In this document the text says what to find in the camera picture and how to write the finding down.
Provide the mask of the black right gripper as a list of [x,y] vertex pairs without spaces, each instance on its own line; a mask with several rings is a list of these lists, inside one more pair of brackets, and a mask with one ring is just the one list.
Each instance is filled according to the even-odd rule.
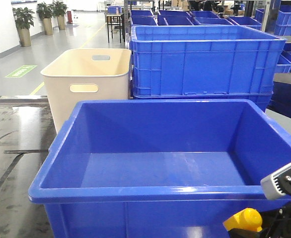
[[291,238],[291,202],[259,213],[263,219],[260,232],[232,229],[227,231],[228,235],[231,238]]

